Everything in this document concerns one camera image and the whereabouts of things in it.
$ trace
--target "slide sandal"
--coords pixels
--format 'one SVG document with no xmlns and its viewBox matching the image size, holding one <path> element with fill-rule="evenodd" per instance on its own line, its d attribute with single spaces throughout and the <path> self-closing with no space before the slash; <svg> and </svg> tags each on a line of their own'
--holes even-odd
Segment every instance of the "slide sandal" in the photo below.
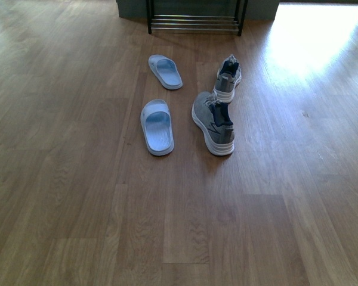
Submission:
<svg viewBox="0 0 358 286">
<path fill-rule="evenodd" d="M 163 156 L 174 149 L 171 116 L 164 100 L 152 100 L 141 112 L 141 124 L 149 152 Z"/>
<path fill-rule="evenodd" d="M 178 89 L 183 86 L 181 77 L 174 61 L 163 55 L 152 55 L 149 66 L 161 84 L 167 89 Z"/>
</svg>

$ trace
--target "sneaker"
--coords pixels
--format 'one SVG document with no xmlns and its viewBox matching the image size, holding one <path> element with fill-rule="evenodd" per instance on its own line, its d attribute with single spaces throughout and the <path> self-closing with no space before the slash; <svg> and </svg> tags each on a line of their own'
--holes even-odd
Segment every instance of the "sneaker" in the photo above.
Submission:
<svg viewBox="0 0 358 286">
<path fill-rule="evenodd" d="M 192 105 L 192 119 L 203 131 L 209 152 L 217 156 L 233 152 L 234 132 L 228 104 L 217 100 L 215 93 L 204 91 L 196 97 Z"/>
<path fill-rule="evenodd" d="M 214 91 L 217 99 L 222 102 L 230 103 L 234 97 L 234 88 L 241 81 L 241 67 L 239 61 L 230 55 L 224 60 L 217 71 L 217 79 Z"/>
</svg>

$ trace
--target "laminate flooring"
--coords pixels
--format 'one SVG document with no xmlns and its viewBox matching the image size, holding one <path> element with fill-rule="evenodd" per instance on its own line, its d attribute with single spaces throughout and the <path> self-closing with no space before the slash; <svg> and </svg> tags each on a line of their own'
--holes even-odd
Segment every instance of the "laminate flooring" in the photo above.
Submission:
<svg viewBox="0 0 358 286">
<path fill-rule="evenodd" d="M 216 157 L 191 107 L 230 54 L 235 151 Z M 155 98 L 164 157 L 140 126 Z M 358 5 L 280 4 L 237 37 L 149 35 L 116 1 L 0 0 L 6 285 L 358 286 Z"/>
</svg>

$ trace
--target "metal shoe rack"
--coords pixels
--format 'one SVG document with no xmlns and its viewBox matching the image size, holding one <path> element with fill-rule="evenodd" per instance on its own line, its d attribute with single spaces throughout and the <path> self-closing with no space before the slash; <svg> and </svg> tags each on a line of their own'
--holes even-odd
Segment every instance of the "metal shoe rack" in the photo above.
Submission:
<svg viewBox="0 0 358 286">
<path fill-rule="evenodd" d="M 149 34 L 152 30 L 176 30 L 194 32 L 229 32 L 241 36 L 248 0 L 236 0 L 234 16 L 159 15 L 155 14 L 154 0 L 146 0 Z"/>
</svg>

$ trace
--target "white sneaker sole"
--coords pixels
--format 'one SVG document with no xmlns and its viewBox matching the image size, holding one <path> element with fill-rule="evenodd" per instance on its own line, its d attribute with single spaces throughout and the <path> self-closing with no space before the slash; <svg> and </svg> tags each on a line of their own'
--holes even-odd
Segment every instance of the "white sneaker sole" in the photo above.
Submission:
<svg viewBox="0 0 358 286">
<path fill-rule="evenodd" d="M 193 105 L 192 105 L 191 114 L 192 114 L 193 121 L 203 131 L 205 145 L 207 146 L 209 152 L 211 152 L 213 155 L 216 155 L 216 156 L 225 156 L 225 155 L 229 155 L 233 152 L 233 150 L 234 150 L 233 141 L 228 144 L 217 144 L 212 140 L 211 136 L 208 133 L 208 129 L 196 116 L 195 111 L 193 109 Z"/>
<path fill-rule="evenodd" d="M 234 89 L 237 87 L 237 85 L 239 85 L 239 83 L 241 82 L 241 72 L 240 72 L 240 76 L 239 78 L 234 82 L 234 87 L 232 89 L 231 92 L 223 92 L 223 91 L 218 91 L 215 87 L 214 87 L 214 91 L 215 93 L 217 94 L 217 99 L 222 101 L 222 102 L 225 102 L 225 103 L 230 103 L 232 102 L 233 98 L 234 98 Z"/>
</svg>

